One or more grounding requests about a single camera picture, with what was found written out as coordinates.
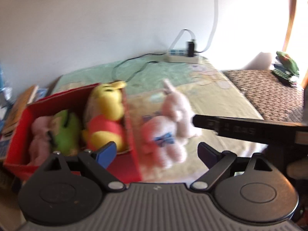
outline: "yellow plush toy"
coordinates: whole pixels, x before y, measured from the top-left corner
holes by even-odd
[[[110,141],[117,144],[118,152],[125,150],[125,131],[119,120],[124,116],[121,88],[123,81],[105,83],[95,87],[84,113],[83,138],[87,148],[97,150]]]

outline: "gray ribbed panel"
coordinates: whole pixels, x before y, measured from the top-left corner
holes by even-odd
[[[21,231],[266,231],[300,230],[290,222],[250,226],[224,216],[206,194],[184,184],[133,183],[122,193],[108,194],[91,216],[61,227],[28,222]]]

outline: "blue bow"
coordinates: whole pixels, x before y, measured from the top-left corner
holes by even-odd
[[[155,137],[154,141],[160,147],[165,146],[166,144],[174,144],[174,137],[171,132],[164,134],[163,136]]]

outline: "stuffed animal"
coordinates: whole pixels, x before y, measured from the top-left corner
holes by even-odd
[[[48,134],[52,116],[41,116],[34,120],[31,126],[33,140],[29,147],[29,166],[40,166],[50,155],[50,136]]]
[[[75,113],[62,110],[55,114],[51,121],[51,145],[64,156],[77,155],[81,122]]]
[[[98,85],[91,92],[85,114],[83,138],[87,148],[97,150],[110,141],[117,144],[117,151],[125,150],[125,131],[120,123],[124,116],[121,88],[123,81]]]
[[[201,129],[192,124],[195,115],[188,99],[172,84],[163,81],[166,98],[161,107],[161,116],[146,122],[141,129],[143,151],[153,153],[159,166],[169,168],[173,162],[184,162],[187,157],[184,145],[188,138],[201,134]]]

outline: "red storage bin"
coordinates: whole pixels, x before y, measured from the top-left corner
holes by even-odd
[[[72,110],[82,119],[87,99],[92,89],[97,85],[92,84],[54,94],[28,105],[13,133],[4,166],[21,180],[29,179],[38,168],[37,166],[27,166],[30,159],[28,148],[33,139],[31,124],[40,116],[55,115],[65,109]],[[124,89],[122,89],[122,94],[122,102],[125,107],[124,124],[129,150],[118,154],[107,170],[122,182],[130,183],[140,181],[141,175]]]

